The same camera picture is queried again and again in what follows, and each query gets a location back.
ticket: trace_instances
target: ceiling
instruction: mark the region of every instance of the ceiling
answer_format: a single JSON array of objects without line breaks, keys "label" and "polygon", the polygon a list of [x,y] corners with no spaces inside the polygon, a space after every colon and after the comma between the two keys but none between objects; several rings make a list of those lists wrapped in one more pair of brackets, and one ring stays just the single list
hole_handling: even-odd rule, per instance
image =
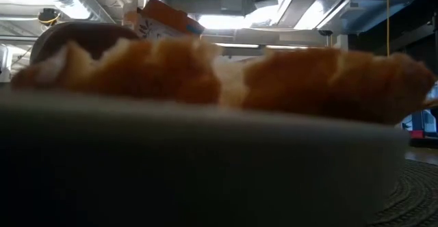
[{"label": "ceiling", "polygon": [[[407,38],[405,41],[415,42],[426,36],[433,35],[433,26],[427,24],[431,22],[437,8],[438,0],[415,0],[402,11],[394,14],[390,20],[391,45],[396,46],[398,44],[401,46],[393,50],[400,50],[400,47],[407,46],[406,43],[395,43],[398,38]],[[366,32],[349,36],[350,47],[356,50],[385,54],[386,31],[385,20]]]},{"label": "ceiling", "polygon": [[[111,23],[121,23],[123,19],[123,5],[130,0],[92,0],[96,1],[95,6],[99,13],[106,14]],[[194,18],[202,17],[201,14],[220,14],[223,0],[163,0],[174,8],[184,10],[193,15]],[[316,29],[324,18],[332,14],[344,0],[292,0],[285,5],[285,12],[277,23],[263,21],[253,23],[248,29],[206,29],[205,38],[214,42],[236,42],[236,43],[259,43],[259,44],[299,44],[324,46],[326,38],[321,36]],[[354,4],[366,11],[362,17],[344,19],[341,14],[351,10],[351,3],[337,11],[328,23],[318,29],[328,29],[336,34],[356,33],[369,29],[379,22],[385,20],[385,6],[383,0],[354,0]],[[395,14],[412,0],[400,0],[391,4],[391,13]],[[279,2],[276,9],[280,10],[284,2]],[[249,0],[248,7],[244,5],[243,13],[255,10],[254,0]],[[144,5],[143,0],[138,1],[138,6]],[[39,36],[47,28],[41,25],[36,17],[43,8],[59,8],[53,0],[0,0],[0,35],[7,36]],[[258,14],[258,17],[269,17],[268,12]],[[5,20],[11,16],[22,18],[21,21]],[[67,15],[63,14],[61,21],[69,21]],[[21,49],[27,49],[25,42],[18,45]]]}]

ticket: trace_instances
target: woven placemat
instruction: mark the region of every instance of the woven placemat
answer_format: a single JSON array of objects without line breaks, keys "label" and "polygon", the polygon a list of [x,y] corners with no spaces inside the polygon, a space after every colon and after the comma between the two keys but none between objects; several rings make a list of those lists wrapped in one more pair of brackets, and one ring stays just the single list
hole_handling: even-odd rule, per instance
[{"label": "woven placemat", "polygon": [[438,166],[406,160],[384,210],[368,226],[438,226]]}]

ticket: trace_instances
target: box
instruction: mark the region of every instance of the box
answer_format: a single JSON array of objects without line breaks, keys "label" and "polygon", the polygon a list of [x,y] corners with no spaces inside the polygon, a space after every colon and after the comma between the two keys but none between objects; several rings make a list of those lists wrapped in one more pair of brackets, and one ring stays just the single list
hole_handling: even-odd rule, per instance
[{"label": "box", "polygon": [[175,10],[158,0],[149,0],[141,10],[137,1],[124,7],[123,25],[137,32],[139,37],[159,39],[163,37],[200,36],[204,27],[189,18],[185,12]]}]

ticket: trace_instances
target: ceiling light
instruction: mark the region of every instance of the ceiling light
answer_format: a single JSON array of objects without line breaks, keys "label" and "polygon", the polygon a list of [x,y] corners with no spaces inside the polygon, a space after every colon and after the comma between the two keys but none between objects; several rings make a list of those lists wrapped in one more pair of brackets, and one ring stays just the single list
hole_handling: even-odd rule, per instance
[{"label": "ceiling light", "polygon": [[198,22],[206,29],[241,29],[251,26],[251,22],[243,16],[202,15]]},{"label": "ceiling light", "polygon": [[307,49],[307,46],[266,45],[267,49]]},{"label": "ceiling light", "polygon": [[223,47],[243,48],[243,49],[257,49],[259,47],[258,44],[238,44],[238,43],[216,43],[216,45]]},{"label": "ceiling light", "polygon": [[323,21],[321,21],[321,23],[319,25],[316,26],[317,29],[321,29],[323,28],[323,26],[325,26],[330,20],[332,20],[336,14],[338,14],[339,12],[341,12],[341,10],[350,3],[350,0],[345,0],[341,3],[341,5],[339,5],[332,13],[330,13]]}]

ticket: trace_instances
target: cable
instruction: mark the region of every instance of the cable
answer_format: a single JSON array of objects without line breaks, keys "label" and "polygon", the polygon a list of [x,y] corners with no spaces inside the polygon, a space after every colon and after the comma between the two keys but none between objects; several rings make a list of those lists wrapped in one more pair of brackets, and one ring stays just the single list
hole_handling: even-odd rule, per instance
[{"label": "cable", "polygon": [[54,19],[51,19],[51,20],[48,20],[48,21],[41,21],[41,20],[38,19],[38,21],[40,21],[40,23],[52,23],[52,22],[56,21],[57,19],[59,19],[60,16],[61,16],[61,13],[59,12],[57,14],[56,18],[54,18]]},{"label": "cable", "polygon": [[391,47],[389,45],[390,41],[389,41],[389,0],[386,0],[386,54],[389,57],[389,55],[391,54]]},{"label": "cable", "polygon": [[41,31],[42,31],[43,33],[48,29],[48,27],[45,26],[45,25],[41,25],[40,28],[41,28]]},{"label": "cable", "polygon": [[12,62],[12,64],[11,64],[11,67],[13,66],[13,65],[15,65],[15,63],[17,63],[17,62],[19,62],[29,51],[31,51],[31,49],[32,49],[32,47],[33,46],[31,46],[31,47],[29,47],[27,50],[26,50],[26,52],[24,53],[24,54],[22,54],[22,55],[19,55],[18,57],[17,57],[17,59],[14,61],[14,62]]},{"label": "cable", "polygon": [[103,7],[106,8],[121,8],[122,6],[120,5],[116,5],[117,1],[113,2],[111,5],[102,5]]}]

